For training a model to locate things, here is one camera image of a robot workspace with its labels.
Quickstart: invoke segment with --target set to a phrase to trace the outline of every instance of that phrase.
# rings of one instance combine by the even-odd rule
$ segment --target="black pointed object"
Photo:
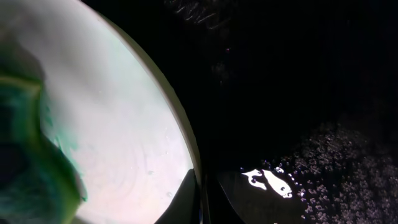
[[[155,224],[197,224],[200,219],[200,196],[193,169],[188,170],[171,204]]]

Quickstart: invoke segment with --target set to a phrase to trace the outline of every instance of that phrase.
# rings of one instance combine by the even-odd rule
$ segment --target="white plate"
[[[87,190],[80,221],[154,223],[187,170],[200,180],[195,137],[173,89],[132,39],[89,7],[0,0],[0,45],[40,64],[42,128]]]

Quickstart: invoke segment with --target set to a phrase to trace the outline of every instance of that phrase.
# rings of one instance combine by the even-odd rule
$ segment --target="white bowl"
[[[200,158],[145,52],[77,0],[1,0],[0,57],[44,79],[41,126],[78,169],[84,223],[154,223]]]

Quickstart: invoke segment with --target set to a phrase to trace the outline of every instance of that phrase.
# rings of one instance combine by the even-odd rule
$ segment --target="wet black surface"
[[[396,205],[386,208],[383,194],[388,200],[396,197],[398,3],[84,2],[124,29],[174,87],[209,175],[210,207],[218,209],[214,223],[238,220],[218,187],[217,172],[272,170],[281,158],[291,164],[283,165],[285,174],[297,171],[306,192],[321,185],[328,191],[317,191],[310,205],[306,194],[302,214],[307,222],[395,222]],[[325,162],[323,156],[336,153],[342,156],[339,162]],[[264,168],[263,160],[273,159],[275,164]],[[301,176],[298,161],[306,162],[308,173]],[[315,168],[314,161],[324,164]],[[346,168],[338,170],[336,162]],[[333,172],[326,171],[330,166]],[[320,174],[313,174],[318,168]],[[373,198],[363,196],[361,170]],[[355,187],[346,189],[350,183]],[[295,184],[292,189],[301,190]],[[335,201],[340,193],[344,202]],[[317,210],[317,202],[323,210]],[[356,210],[352,203],[363,206]],[[306,213],[309,206],[312,212]]]

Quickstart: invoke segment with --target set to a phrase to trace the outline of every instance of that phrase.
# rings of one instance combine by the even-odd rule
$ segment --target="green object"
[[[0,73],[0,219],[70,223],[80,204],[78,175],[40,131],[42,83]]]

